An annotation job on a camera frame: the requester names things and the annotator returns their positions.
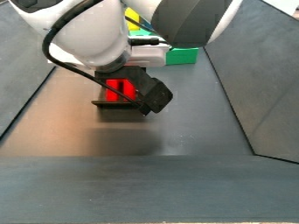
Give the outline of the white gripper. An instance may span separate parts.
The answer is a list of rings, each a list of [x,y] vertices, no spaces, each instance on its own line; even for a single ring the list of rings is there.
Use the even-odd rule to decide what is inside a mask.
[[[161,44],[128,47],[116,58],[112,58],[110,52],[104,52],[89,59],[84,59],[82,57],[73,56],[65,52],[54,44],[50,44],[49,51],[50,56],[56,60],[64,63],[70,63],[74,66],[89,68],[117,67],[122,65],[162,67],[165,65],[165,53],[168,52],[168,46]]]

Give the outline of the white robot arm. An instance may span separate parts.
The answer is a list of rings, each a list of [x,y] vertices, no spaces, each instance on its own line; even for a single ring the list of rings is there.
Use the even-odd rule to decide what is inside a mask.
[[[205,46],[226,28],[242,0],[8,0],[42,36],[84,66],[112,72],[132,63],[125,9],[174,48]]]

